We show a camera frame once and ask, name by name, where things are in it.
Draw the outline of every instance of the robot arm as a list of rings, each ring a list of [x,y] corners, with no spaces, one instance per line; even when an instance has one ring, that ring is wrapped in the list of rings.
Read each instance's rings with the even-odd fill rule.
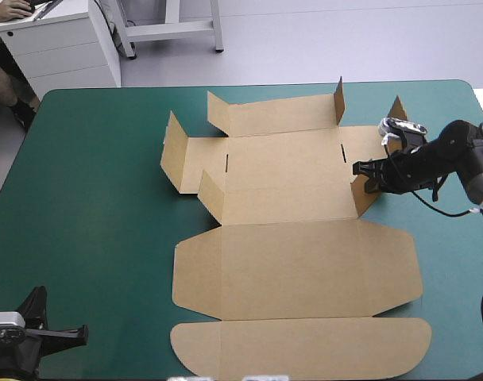
[[[38,380],[41,358],[86,345],[88,328],[51,331],[47,292],[35,287],[13,312],[0,313],[0,379]]]
[[[398,119],[387,118],[381,122],[386,133],[399,137],[402,149],[390,153],[382,160],[357,162],[355,175],[365,175],[365,192],[404,194],[412,192],[420,201],[449,217],[469,213],[448,214],[425,202],[415,191],[433,190],[437,201],[439,188],[446,177],[456,172],[468,199],[479,205],[483,213],[483,129],[467,121],[453,121],[431,142],[425,140],[427,131]],[[481,302],[483,321],[483,299]]]

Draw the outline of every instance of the grey floor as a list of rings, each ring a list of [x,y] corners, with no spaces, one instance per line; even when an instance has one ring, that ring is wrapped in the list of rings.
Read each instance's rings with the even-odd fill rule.
[[[124,0],[137,24],[158,0]],[[137,45],[127,87],[464,79],[483,88],[483,0],[219,0],[226,50],[209,37]],[[182,0],[182,20],[210,14]],[[0,188],[22,141],[0,109]]]

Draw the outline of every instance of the cardboard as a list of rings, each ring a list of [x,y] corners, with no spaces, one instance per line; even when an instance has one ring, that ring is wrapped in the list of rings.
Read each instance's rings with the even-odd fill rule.
[[[238,381],[250,374],[293,380],[387,379],[413,369],[431,342],[415,318],[281,319],[180,324],[180,361],[196,375]]]
[[[370,317],[422,292],[412,237],[358,219],[222,226],[176,246],[174,303],[222,320]]]
[[[244,105],[208,93],[227,137],[189,137],[171,113],[161,166],[222,225],[176,246],[173,301],[223,320],[172,331],[194,373],[382,379],[427,351],[424,321],[371,318],[423,287],[412,238],[357,219],[377,194],[352,164],[386,154],[377,126],[339,127],[345,108],[341,79],[334,94]],[[398,98],[389,116],[407,118]]]

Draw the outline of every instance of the white drawer cabinet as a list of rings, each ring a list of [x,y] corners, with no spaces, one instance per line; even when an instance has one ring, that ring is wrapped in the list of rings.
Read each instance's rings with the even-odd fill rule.
[[[54,89],[121,86],[118,52],[92,0],[63,0],[40,20],[0,23],[0,36],[40,99]]]

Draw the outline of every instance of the green table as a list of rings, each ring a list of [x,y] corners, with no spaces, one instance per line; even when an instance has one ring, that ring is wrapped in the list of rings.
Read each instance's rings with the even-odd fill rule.
[[[90,326],[89,345],[45,359],[49,378],[162,379],[189,374],[171,328],[208,317],[172,303],[173,249],[217,224],[160,169],[169,110],[192,136],[216,136],[207,90],[228,102],[334,91],[334,84],[59,90],[42,103],[0,194],[0,310],[36,285],[48,288],[52,329]],[[448,122],[483,113],[460,81],[347,83],[343,125],[376,124],[395,95],[435,138]],[[469,206],[456,176],[446,210]],[[406,229],[423,273],[420,300],[385,315],[422,317],[433,339],[403,379],[456,379],[483,371],[483,236],[480,216],[448,219],[412,196],[386,194],[364,218]]]

